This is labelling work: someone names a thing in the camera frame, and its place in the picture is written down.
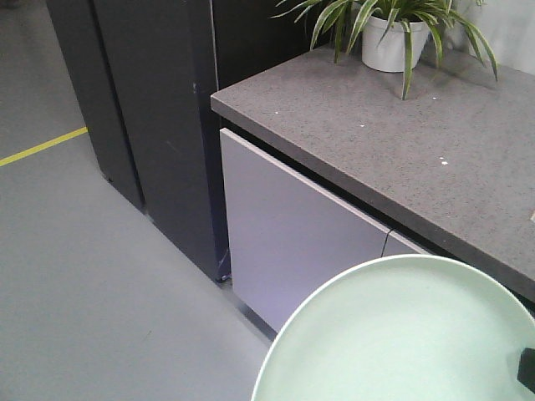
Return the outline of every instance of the black locker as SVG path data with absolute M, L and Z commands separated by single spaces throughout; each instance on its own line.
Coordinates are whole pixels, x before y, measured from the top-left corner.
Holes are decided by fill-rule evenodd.
M 80 110 L 100 169 L 138 209 L 143 196 L 90 0 L 48 0 Z
M 305 52 L 304 27 L 271 19 L 273 0 L 91 1 L 145 207 L 179 249 L 220 279 L 230 260 L 221 123 L 210 95 Z

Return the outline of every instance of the white plant pot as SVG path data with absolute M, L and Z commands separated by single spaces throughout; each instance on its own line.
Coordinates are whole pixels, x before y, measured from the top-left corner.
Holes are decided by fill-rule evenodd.
M 405 38 L 400 23 L 394 26 L 379 43 L 386 29 L 384 19 L 371 17 L 362 38 L 362 61 L 368 67 L 386 73 L 402 73 L 405 69 Z M 418 63 L 429 27 L 425 23 L 410 23 L 412 31 L 412 68 Z

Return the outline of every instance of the white wall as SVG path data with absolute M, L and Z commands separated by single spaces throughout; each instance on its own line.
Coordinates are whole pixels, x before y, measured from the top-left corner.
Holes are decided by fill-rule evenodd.
M 497 62 L 535 74 L 535 0 L 461 0 L 459 11 L 482 30 Z M 456 47 L 466 46 L 466 36 L 452 34 Z

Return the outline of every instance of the speckled stone countertop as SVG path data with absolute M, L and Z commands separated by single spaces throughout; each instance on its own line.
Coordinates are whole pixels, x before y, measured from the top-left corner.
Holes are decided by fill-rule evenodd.
M 535 301 L 535 76 L 461 53 L 401 74 L 320 48 L 212 95 L 221 116 Z

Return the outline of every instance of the floor tape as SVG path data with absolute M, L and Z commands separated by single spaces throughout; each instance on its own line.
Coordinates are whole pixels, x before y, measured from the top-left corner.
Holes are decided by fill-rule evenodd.
M 0 167 L 2 167 L 3 165 L 8 165 L 10 163 L 13 163 L 14 161 L 24 159 L 25 157 L 28 157 L 30 155 L 34 155 L 40 152 L 41 150 L 45 150 L 57 144 L 61 144 L 62 142 L 66 140 L 71 140 L 72 138 L 76 138 L 77 136 L 85 134 L 86 132 L 87 132 L 87 127 L 82 127 L 75 131 L 69 132 L 68 134 L 61 135 L 58 138 L 54 138 L 53 140 L 47 140 L 46 142 L 43 142 L 40 145 L 34 146 L 33 148 L 26 149 L 26 150 L 23 150 L 22 152 L 16 153 L 15 155 L 11 155 L 6 158 L 0 159 Z

